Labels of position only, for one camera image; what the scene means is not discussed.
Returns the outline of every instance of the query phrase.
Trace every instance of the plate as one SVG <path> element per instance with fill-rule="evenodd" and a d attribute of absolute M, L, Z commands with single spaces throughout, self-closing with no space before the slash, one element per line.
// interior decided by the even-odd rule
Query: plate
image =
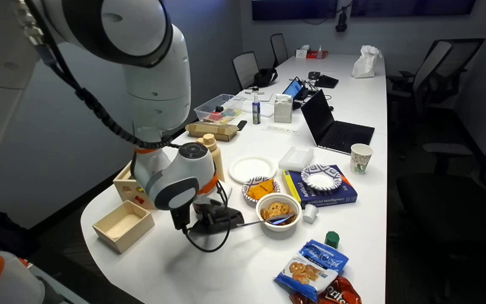
<path fill-rule="evenodd" d="M 264 157 L 241 157 L 229 166 L 229 176 L 239 184 L 252 178 L 271 179 L 274 171 L 274 164 Z"/>
<path fill-rule="evenodd" d="M 300 179 L 316 191 L 332 191 L 342 184 L 340 174 L 328 166 L 306 166 L 300 172 Z"/>

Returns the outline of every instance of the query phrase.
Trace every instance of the cup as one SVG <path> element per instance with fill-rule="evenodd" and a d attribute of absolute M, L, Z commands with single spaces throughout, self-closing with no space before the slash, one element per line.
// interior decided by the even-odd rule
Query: cup
<path fill-rule="evenodd" d="M 372 149 L 364 144 L 350 145 L 350 169 L 355 172 L 364 172 L 367 162 L 370 161 Z"/>

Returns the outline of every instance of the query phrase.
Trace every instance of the snack bag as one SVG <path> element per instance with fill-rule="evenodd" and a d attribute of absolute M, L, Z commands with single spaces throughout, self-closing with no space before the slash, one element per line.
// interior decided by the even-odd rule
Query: snack bag
<path fill-rule="evenodd" d="M 311 304 L 300 294 L 291 294 L 289 299 L 291 304 Z M 350 282 L 345 277 L 338 276 L 332 281 L 330 286 L 327 286 L 322 294 L 318 294 L 316 304 L 360 304 L 360 297 L 350 286 Z"/>
<path fill-rule="evenodd" d="M 310 240 L 298 250 L 298 255 L 283 267 L 274 277 L 274 282 L 316 303 L 316 296 L 342 274 L 345 264 L 345 255 L 332 247 Z"/>

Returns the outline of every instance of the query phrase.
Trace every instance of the laptop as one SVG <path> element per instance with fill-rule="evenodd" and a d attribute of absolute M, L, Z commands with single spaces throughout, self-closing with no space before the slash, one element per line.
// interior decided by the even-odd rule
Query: laptop
<path fill-rule="evenodd" d="M 301 103 L 298 100 L 305 100 L 308 95 L 308 90 L 298 78 L 293 78 L 291 83 L 283 90 L 283 95 L 291 96 L 293 100 L 291 108 L 295 110 L 295 108 L 300 108 Z"/>
<path fill-rule="evenodd" d="M 320 147 L 349 154 L 352 144 L 369 144 L 372 139 L 372 127 L 335 122 L 322 90 L 300 110 L 303 112 L 313 142 Z"/>

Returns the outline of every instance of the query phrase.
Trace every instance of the wooden box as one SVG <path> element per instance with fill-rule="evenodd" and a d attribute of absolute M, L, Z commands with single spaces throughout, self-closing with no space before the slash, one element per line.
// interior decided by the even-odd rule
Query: wooden box
<path fill-rule="evenodd" d="M 122 254 L 153 225 L 151 211 L 131 201 L 122 201 L 121 206 L 99 220 L 92 228 L 109 248 Z"/>
<path fill-rule="evenodd" d="M 144 210 L 153 210 L 153 203 L 148 200 L 143 188 L 131 178 L 129 162 L 112 179 L 112 186 L 117 189 L 122 201 L 131 201 Z"/>

